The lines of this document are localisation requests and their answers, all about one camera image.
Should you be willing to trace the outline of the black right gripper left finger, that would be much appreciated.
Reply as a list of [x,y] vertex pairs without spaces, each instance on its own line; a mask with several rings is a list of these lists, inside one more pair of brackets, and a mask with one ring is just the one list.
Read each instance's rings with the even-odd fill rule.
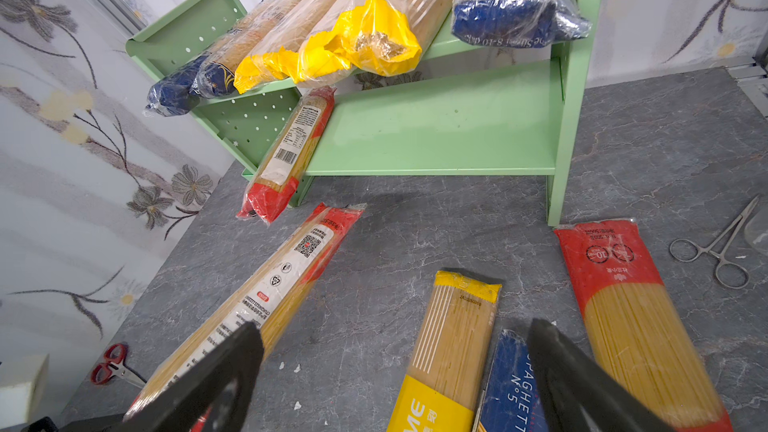
[[252,322],[240,326],[117,431],[239,431],[248,415],[264,346]]

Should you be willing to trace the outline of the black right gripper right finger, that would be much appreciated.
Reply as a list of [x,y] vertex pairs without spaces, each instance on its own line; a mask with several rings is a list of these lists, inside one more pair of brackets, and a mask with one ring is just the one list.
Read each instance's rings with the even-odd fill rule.
[[527,345],[551,431],[670,431],[552,323],[535,318]]

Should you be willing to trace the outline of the blue Barilla spaghetti box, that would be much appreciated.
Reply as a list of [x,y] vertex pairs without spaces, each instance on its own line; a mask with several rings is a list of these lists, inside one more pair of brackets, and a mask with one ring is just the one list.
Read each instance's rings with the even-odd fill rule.
[[527,344],[513,330],[503,329],[473,431],[548,430]]

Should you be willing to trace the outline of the red spaghetti bag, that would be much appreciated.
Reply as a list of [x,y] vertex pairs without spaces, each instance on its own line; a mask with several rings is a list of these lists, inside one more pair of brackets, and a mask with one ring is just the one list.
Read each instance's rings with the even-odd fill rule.
[[366,209],[319,204],[277,251],[194,331],[146,382],[125,413],[129,421],[244,326],[258,329],[261,344],[244,352],[256,372]]
[[597,363],[677,431],[732,430],[636,223],[555,233]]

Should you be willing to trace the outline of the yellow striped spaghetti bag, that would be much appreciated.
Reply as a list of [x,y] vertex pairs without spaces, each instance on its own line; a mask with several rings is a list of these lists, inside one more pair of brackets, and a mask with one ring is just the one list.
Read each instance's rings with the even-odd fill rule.
[[502,286],[439,271],[389,431],[470,431]]

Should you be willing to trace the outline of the red spaghetti bag under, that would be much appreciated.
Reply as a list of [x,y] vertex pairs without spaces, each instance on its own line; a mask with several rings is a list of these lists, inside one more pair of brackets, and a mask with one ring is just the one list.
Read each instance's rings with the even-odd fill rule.
[[236,217],[271,224],[296,194],[335,107],[336,89],[314,88],[294,108],[244,193]]

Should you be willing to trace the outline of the blue clear spaghetti bag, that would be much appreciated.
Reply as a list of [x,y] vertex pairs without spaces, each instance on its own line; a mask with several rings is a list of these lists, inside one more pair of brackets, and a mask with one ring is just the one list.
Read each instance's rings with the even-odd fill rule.
[[198,73],[210,56],[226,48],[230,42],[242,35],[263,12],[277,0],[263,0],[203,52],[175,72],[156,82],[147,94],[144,113],[162,117],[181,116],[190,112],[200,101],[200,94],[194,85]]

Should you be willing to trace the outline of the clear blue-end spaghetti bag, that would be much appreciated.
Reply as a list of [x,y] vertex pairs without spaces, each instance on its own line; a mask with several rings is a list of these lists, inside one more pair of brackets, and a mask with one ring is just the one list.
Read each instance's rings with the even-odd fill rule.
[[576,0],[453,0],[451,32],[473,46],[545,48],[591,29]]

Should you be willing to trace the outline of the blue brown spaghetti bag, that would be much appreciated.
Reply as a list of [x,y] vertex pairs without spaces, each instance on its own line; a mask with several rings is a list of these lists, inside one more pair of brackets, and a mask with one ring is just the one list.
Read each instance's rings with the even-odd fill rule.
[[212,55],[200,69],[194,85],[201,97],[210,99],[235,92],[234,72],[248,53],[302,0],[277,0],[237,39]]

